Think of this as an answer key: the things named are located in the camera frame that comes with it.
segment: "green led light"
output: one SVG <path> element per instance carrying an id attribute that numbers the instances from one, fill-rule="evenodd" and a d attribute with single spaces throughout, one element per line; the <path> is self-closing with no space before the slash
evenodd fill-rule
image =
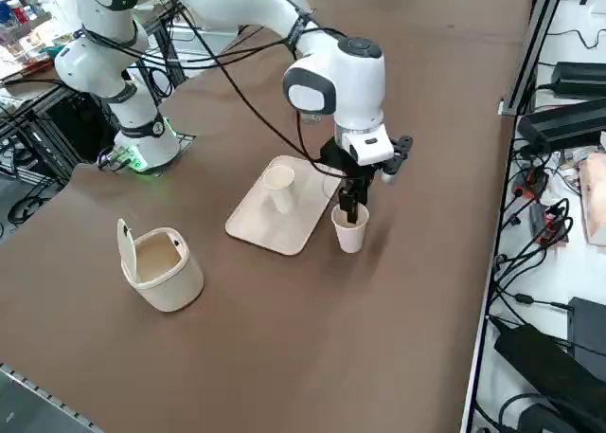
<path id="1" fill-rule="evenodd" d="M 141 152 L 135 147 L 131 146 L 131 153 L 133 154 L 132 160 L 134 161 L 131 166 L 135 171 L 144 171 L 148 167 L 148 162 L 141 155 Z"/>

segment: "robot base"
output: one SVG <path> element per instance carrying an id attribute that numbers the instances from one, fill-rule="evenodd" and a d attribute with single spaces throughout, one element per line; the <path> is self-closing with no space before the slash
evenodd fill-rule
<path id="1" fill-rule="evenodd" d="M 167 119 L 164 119 L 164 126 L 164 133 L 159 137 L 132 138 L 118 133 L 114 140 L 114 153 L 120 153 L 117 161 L 130 160 L 129 167 L 137 172 L 168 165 L 179 154 L 180 145 Z"/>
<path id="2" fill-rule="evenodd" d="M 263 174 L 276 165 L 287 165 L 294 170 L 296 205 L 288 214 L 277 211 L 262 183 Z M 318 166 L 330 170 L 324 165 Z M 294 256 L 305 248 L 340 179 L 328 177 L 316 171 L 306 160 L 288 155 L 274 158 L 263 174 L 229 217 L 225 231 L 237 239 L 285 256 Z"/>

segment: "white shelf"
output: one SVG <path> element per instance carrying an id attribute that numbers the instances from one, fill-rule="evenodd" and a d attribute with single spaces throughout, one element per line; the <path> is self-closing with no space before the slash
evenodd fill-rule
<path id="1" fill-rule="evenodd" d="M 555 168 L 557 165 L 550 162 L 548 166 Z M 517 171 L 518 168 L 515 163 L 511 163 L 508 179 Z M 506 204 L 512 198 L 509 184 Z M 570 201 L 570 216 L 574 220 L 573 227 L 568 235 L 570 242 L 565 246 L 556 245 L 548 249 L 545 261 L 537 268 L 529 270 L 517 278 L 508 288 L 508 292 L 512 294 L 524 293 L 537 300 L 561 303 L 568 303 L 571 298 L 577 297 L 606 304 L 606 280 L 603 275 L 606 273 L 606 252 L 603 248 L 589 245 L 586 241 L 580 198 L 566 187 L 559 176 L 551 176 L 542 203 L 549 205 L 561 198 L 568 198 Z M 505 213 L 504 221 L 526 201 L 527 199 L 524 197 L 518 199 Z M 528 213 L 526 209 L 520 214 L 519 218 L 522 221 L 520 225 L 508 226 L 503 230 L 498 248 L 499 254 L 504 253 L 512 258 L 530 241 L 532 234 Z M 538 260 L 539 256 L 514 272 L 519 272 Z M 508 299 L 508 303 L 521 317 L 541 332 L 563 339 L 568 338 L 568 315 L 565 311 L 542 305 L 525 306 L 518 304 L 513 299 Z M 492 304 L 490 313 L 507 320 L 519 322 L 500 299 Z M 494 342 L 497 337 L 498 332 L 494 326 L 488 324 L 476 396 L 479 405 L 493 419 L 497 418 L 501 405 L 507 399 L 523 392 L 536 391 L 494 350 Z M 530 404 L 529 401 L 520 401 L 513 404 L 506 412 L 505 424 L 515 427 L 520 414 Z M 475 413 L 473 424 L 488 426 L 477 413 Z"/>

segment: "black power supply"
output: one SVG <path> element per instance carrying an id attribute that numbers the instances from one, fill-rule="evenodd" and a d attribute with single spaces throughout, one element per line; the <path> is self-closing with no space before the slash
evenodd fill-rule
<path id="1" fill-rule="evenodd" d="M 606 130 L 606 99 L 570 104 L 520 118 L 518 131 L 536 153 L 599 144 Z"/>
<path id="2" fill-rule="evenodd" d="M 560 98 L 601 99 L 606 97 L 606 64 L 558 62 L 548 87 Z"/>
<path id="3" fill-rule="evenodd" d="M 606 383 L 556 342 L 525 324 L 511 329 L 490 320 L 501 333 L 494 348 L 580 432 L 606 432 Z"/>

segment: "metal frame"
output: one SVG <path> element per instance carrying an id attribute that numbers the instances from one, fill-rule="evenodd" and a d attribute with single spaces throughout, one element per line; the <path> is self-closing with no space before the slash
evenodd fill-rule
<path id="1" fill-rule="evenodd" d="M 44 162 L 65 182 L 69 180 L 72 170 L 81 159 L 79 156 L 74 157 L 73 147 L 65 141 L 46 111 L 62 99 L 75 94 L 64 87 L 51 87 L 29 105 L 19 109 L 10 117 L 10 122 L 0 122 L 0 139 L 17 135 L 38 160 Z M 43 120 L 34 121 L 32 116 L 40 116 Z"/>
<path id="2" fill-rule="evenodd" d="M 177 12 L 181 9 L 184 9 L 182 5 L 179 5 L 177 8 Z M 169 18 L 174 17 L 175 14 L 172 12 L 172 8 L 168 8 L 162 12 L 157 19 L 149 22 L 144 25 L 144 28 L 149 36 L 153 36 L 158 43 L 158 47 L 160 48 L 160 52 L 162 53 L 162 57 L 166 62 L 167 75 L 174 85 L 174 87 L 178 87 L 187 81 L 186 72 L 181 66 L 180 63 L 170 63 L 168 59 L 178 59 L 177 51 L 172 44 L 172 39 L 170 38 L 170 34 L 167 31 L 167 23 L 169 23 Z M 139 67 L 139 70 L 142 72 L 141 76 L 143 77 L 143 82 L 150 89 L 151 97 L 155 102 L 156 106 L 162 102 L 162 99 L 157 96 L 157 94 L 153 91 L 152 84 L 150 82 L 150 78 L 148 76 L 149 67 L 145 65 L 145 62 L 142 59 L 139 59 L 135 62 L 135 64 Z"/>
<path id="3" fill-rule="evenodd" d="M 58 410 L 62 411 L 65 415 L 67 415 L 68 417 L 71 417 L 72 419 L 74 419 L 75 422 L 78 422 L 82 426 L 88 428 L 93 433 L 103 433 L 103 430 L 101 430 L 98 426 L 96 426 L 90 420 L 86 419 L 79 412 L 71 409 L 68 405 L 63 403 L 57 397 L 49 394 L 42 388 L 39 388 L 34 383 L 29 381 L 23 374 L 17 373 L 15 370 L 13 370 L 8 365 L 0 363 L 0 372 L 4 373 L 10 380 L 14 381 L 22 388 L 25 388 L 25 389 L 35 393 L 42 400 L 44 400 L 45 402 L 49 403 L 50 405 L 56 407 Z"/>
<path id="4" fill-rule="evenodd" d="M 522 45 L 522 57 L 516 68 L 515 80 L 503 99 L 502 114 L 517 116 L 529 99 L 535 82 L 535 67 L 559 3 L 560 0 L 536 1 Z"/>
<path id="5" fill-rule="evenodd" d="M 536 65 L 543 49 L 543 44 L 547 31 L 551 26 L 553 17 L 558 8 L 560 0 L 536 0 L 530 21 L 528 23 L 528 30 L 523 43 L 522 55 L 515 72 L 514 82 L 509 88 L 509 91 L 502 102 L 501 114 L 516 117 L 514 119 L 514 125 L 511 131 L 511 141 L 513 141 L 515 135 L 515 129 L 517 127 L 517 117 L 522 114 L 522 108 L 526 105 L 526 102 L 530 99 L 530 96 L 534 92 L 536 77 Z M 511 159 L 512 142 L 509 145 L 509 157 Z M 506 172 L 509 172 L 510 162 L 508 162 Z M 506 200 L 507 196 L 507 176 L 504 179 L 504 186 L 501 197 L 501 208 Z M 501 227 L 501 216 L 497 230 L 495 232 L 495 240 L 493 243 L 492 256 L 495 257 L 498 251 L 498 244 L 500 239 L 500 232 L 498 230 Z M 479 386 L 480 371 L 482 368 L 482 358 L 484 356 L 484 345 L 486 339 L 486 331 L 488 326 L 487 314 L 488 314 L 488 297 L 490 295 L 490 271 L 487 279 L 485 293 L 483 297 L 481 317 L 479 321 L 479 328 L 476 335 L 475 346 L 473 351 L 473 361 L 471 368 L 470 381 L 468 384 L 468 392 L 463 412 L 463 418 L 461 423 L 461 432 L 471 433 L 473 427 L 473 412 L 475 404 L 475 398 L 477 396 L 477 389 Z"/>

